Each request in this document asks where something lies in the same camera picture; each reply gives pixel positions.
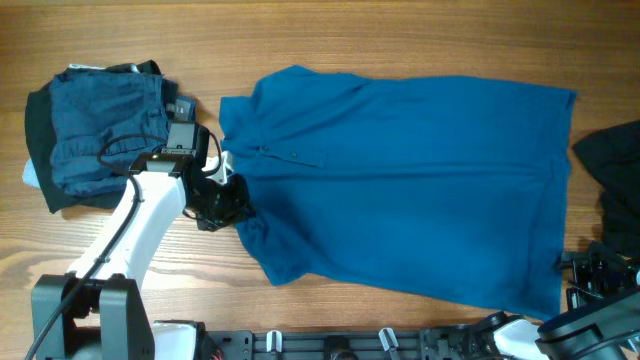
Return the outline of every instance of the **wooden table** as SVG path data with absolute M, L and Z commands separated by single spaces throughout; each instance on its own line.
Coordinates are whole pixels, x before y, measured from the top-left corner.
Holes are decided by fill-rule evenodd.
M 154 59 L 198 98 L 199 119 L 218 135 L 221 96 L 250 94 L 261 77 L 291 64 L 546 84 L 579 91 L 575 142 L 640 118 L 639 19 L 638 2 L 557 0 L 2 8 L 0 359 L 24 356 L 32 341 L 30 292 L 40 275 L 64 273 L 109 216 L 83 207 L 51 215 L 40 191 L 20 178 L 29 157 L 27 94 L 67 64 Z M 576 250 L 599 237 L 600 188 L 570 156 L 566 248 Z M 493 311 L 318 276 L 272 287 L 233 229 L 198 232 L 183 218 L 160 245 L 143 297 L 151 320 L 228 330 L 416 329 Z

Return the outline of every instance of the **black cable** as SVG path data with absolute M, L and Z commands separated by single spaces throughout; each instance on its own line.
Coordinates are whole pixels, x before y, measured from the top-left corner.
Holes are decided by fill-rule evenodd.
M 186 218 L 188 218 L 188 219 L 191 219 L 191 220 L 198 220 L 198 219 L 196 219 L 196 217 L 195 217 L 195 216 L 191 216 L 191 215 L 187 212 L 187 210 L 182 210 L 182 215 L 184 215 L 184 217 L 186 217 Z
M 583 292 L 583 293 L 585 293 L 585 294 L 587 294 L 589 296 L 593 296 L 596 299 L 604 299 L 604 297 L 602 295 L 600 295 L 600 294 L 592 293 L 591 291 L 589 291 L 587 289 L 583 289 L 582 287 L 580 287 L 580 285 L 578 285 L 577 282 L 575 282 L 573 280 L 569 280 L 569 281 L 567 281 L 567 283 L 569 285 L 573 286 L 574 289 L 576 289 L 576 290 L 578 290 L 580 292 Z
M 205 177 L 211 176 L 217 173 L 218 170 L 220 170 L 220 166 L 222 166 L 222 150 L 220 149 L 220 143 L 218 142 L 218 138 L 216 138 L 216 136 L 213 135 L 212 132 L 209 132 L 209 136 L 211 136 L 211 138 L 213 139 L 213 142 L 216 144 L 216 149 L 218 150 L 218 164 L 216 165 L 215 168 L 211 170 L 203 171 L 202 173 L 204 174 Z
M 586 348 L 578 351 L 575 355 L 573 355 L 572 357 L 569 358 L 569 360 L 578 360 L 578 359 L 582 359 L 583 357 L 590 355 L 598 350 L 602 350 L 604 348 L 606 348 L 607 346 L 611 346 L 614 344 L 617 344 L 619 342 L 625 341 L 625 340 L 629 340 L 632 339 L 634 337 L 638 337 L 640 336 L 640 329 L 636 329 L 636 330 L 631 330 L 631 331 L 627 331 L 624 332 L 620 335 L 616 335 L 616 336 L 612 336 L 608 339 L 602 340 L 597 344 L 593 344 L 591 346 L 587 346 Z
M 65 309 L 75 299 L 75 297 L 78 295 L 78 293 L 80 292 L 80 290 L 82 289 L 84 284 L 86 284 L 87 281 L 89 281 L 89 279 L 91 279 L 93 274 L 95 274 L 95 272 L 98 271 L 98 269 L 100 269 L 100 267 L 104 263 L 107 262 L 107 257 L 109 256 L 109 254 L 113 250 L 113 247 L 118 243 L 118 240 L 120 240 L 120 237 L 122 236 L 124 231 L 129 226 L 129 223 L 131 222 L 131 219 L 133 219 L 133 216 L 135 215 L 136 210 L 138 209 L 138 206 L 140 205 L 140 202 L 141 202 L 141 199 L 140 199 L 140 185 L 138 184 L 136 179 L 133 177 L 133 175 L 128 174 L 128 172 L 126 170 L 124 170 L 123 168 L 119 167 L 118 165 L 111 164 L 111 163 L 108 163 L 108 162 L 102 160 L 102 155 L 104 155 L 104 153 L 107 151 L 109 146 L 115 144 L 118 141 L 121 141 L 121 140 L 124 140 L 124 139 L 129 139 L 129 138 L 134 138 L 134 137 L 144 137 L 144 138 L 149 138 L 149 139 L 155 139 L 155 140 L 158 140 L 158 141 L 166 141 L 165 139 L 163 139 L 161 137 L 153 136 L 153 135 L 146 135 L 146 134 L 124 135 L 124 136 L 119 136 L 119 137 L 109 141 L 98 152 L 97 159 L 98 159 L 98 162 L 100 164 L 102 164 L 104 166 L 107 166 L 110 169 L 127 176 L 128 180 L 131 181 L 131 184 L 133 185 L 133 190 L 134 190 L 134 196 L 133 196 L 133 202 L 131 204 L 131 208 L 129 209 L 129 212 L 127 213 L 127 216 L 124 218 L 124 221 L 122 222 L 122 224 L 120 224 L 120 226 L 118 227 L 118 230 L 116 230 L 116 232 L 113 234 L 113 237 L 111 238 L 111 240 L 109 240 L 109 243 L 107 244 L 107 246 L 105 246 L 104 250 L 102 250 L 102 253 L 100 254 L 100 256 L 98 256 L 95 259 L 94 264 L 89 268 L 89 270 L 84 274 L 84 276 L 80 280 L 78 280 L 76 285 L 74 285 L 73 288 L 71 288 L 71 290 L 67 293 L 67 295 L 65 295 L 65 297 L 62 299 L 62 301 L 60 301 L 60 304 L 58 304 L 58 306 L 55 308 L 55 310 L 53 310 L 53 312 L 51 313 L 51 316 L 49 317 L 47 322 L 42 327 L 42 330 L 40 330 L 40 333 L 38 333 L 38 336 L 33 341 L 33 344 L 31 344 L 31 347 L 29 348 L 29 351 L 27 352 L 27 355 L 25 356 L 25 360 L 33 359 L 33 357 L 38 352 L 38 348 L 40 347 L 40 345 L 42 345 L 42 342 L 44 341 L 44 338 L 47 336 L 47 334 L 49 333 L 49 330 L 51 330 L 51 328 L 53 327 L 53 324 L 55 324 L 55 322 L 58 319 L 58 317 L 60 315 L 62 315 L 62 313 L 65 311 Z

